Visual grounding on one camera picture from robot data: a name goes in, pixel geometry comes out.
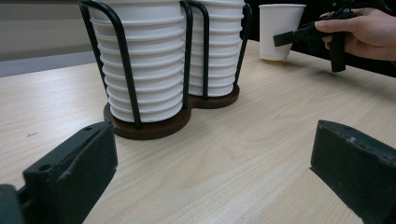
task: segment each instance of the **black handle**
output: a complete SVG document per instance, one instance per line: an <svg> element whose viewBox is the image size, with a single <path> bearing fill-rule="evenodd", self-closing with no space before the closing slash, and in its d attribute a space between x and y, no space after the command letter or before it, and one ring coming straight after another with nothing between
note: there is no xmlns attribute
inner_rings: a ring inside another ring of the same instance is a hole
<svg viewBox="0 0 396 224"><path fill-rule="evenodd" d="M332 71L342 72L346 70L346 55L344 52L345 33L334 33L330 42L330 60L332 61Z"/></svg>

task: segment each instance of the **black tool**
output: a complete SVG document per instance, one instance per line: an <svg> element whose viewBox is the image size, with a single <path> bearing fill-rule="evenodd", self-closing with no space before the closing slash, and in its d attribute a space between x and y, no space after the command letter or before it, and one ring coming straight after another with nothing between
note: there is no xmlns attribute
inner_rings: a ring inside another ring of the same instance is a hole
<svg viewBox="0 0 396 224"><path fill-rule="evenodd" d="M24 187L0 185L0 222L82 223L116 173L113 129L88 126L27 168Z"/></svg>
<svg viewBox="0 0 396 224"><path fill-rule="evenodd" d="M353 0L329 0L322 1L322 5L329 8L329 15L321 17L318 21L325 20L343 20L353 17L351 10ZM274 36L276 47L288 45L293 42L308 41L309 51L318 50L318 42L322 37L333 35L333 41L330 43L330 59L332 62L332 71L341 72L346 70L346 58L344 53L345 33L327 34L318 31L315 28L315 22L311 21L304 24L297 31L290 31L281 35Z"/></svg>

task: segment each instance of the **gray wall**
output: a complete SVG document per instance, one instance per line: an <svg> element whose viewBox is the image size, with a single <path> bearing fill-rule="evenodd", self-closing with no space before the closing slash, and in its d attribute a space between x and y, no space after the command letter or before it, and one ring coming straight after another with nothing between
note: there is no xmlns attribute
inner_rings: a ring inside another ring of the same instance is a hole
<svg viewBox="0 0 396 224"><path fill-rule="evenodd" d="M77 4L0 4L0 61L87 50Z"/></svg>

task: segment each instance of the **light wood tabletop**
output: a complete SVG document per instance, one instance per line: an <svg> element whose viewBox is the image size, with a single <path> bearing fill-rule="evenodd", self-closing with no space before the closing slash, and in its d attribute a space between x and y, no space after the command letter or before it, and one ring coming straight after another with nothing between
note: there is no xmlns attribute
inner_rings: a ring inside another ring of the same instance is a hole
<svg viewBox="0 0 396 224"><path fill-rule="evenodd" d="M291 52L260 59L249 41L239 99L193 109L179 132L116 136L118 170L85 223L361 223L309 168L319 119L396 147L396 79ZM0 183L103 121L95 63L0 78Z"/></svg>

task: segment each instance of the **dark background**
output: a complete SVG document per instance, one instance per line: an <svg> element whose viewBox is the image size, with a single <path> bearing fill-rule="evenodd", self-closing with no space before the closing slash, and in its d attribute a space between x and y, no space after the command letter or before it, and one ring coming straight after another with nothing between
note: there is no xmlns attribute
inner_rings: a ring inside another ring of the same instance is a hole
<svg viewBox="0 0 396 224"><path fill-rule="evenodd" d="M249 34L249 39L259 41L260 34L260 11L259 5L264 4L305 4L306 8L304 10L303 17L300 24L309 23L315 21L320 15L327 12L319 0L245 0L253 10L253 22L251 26L251 32ZM396 1L385 1L389 7L396 8ZM319 58L329 60L329 51L324 48L324 44L320 48L319 52L311 53L308 50L308 44L306 42L297 42L292 45L292 50L310 54ZM373 71L382 75L396 77L396 66L391 62L383 62L377 60L369 60L359 58L350 54L346 55L346 63L350 66L359 67L368 71Z"/></svg>

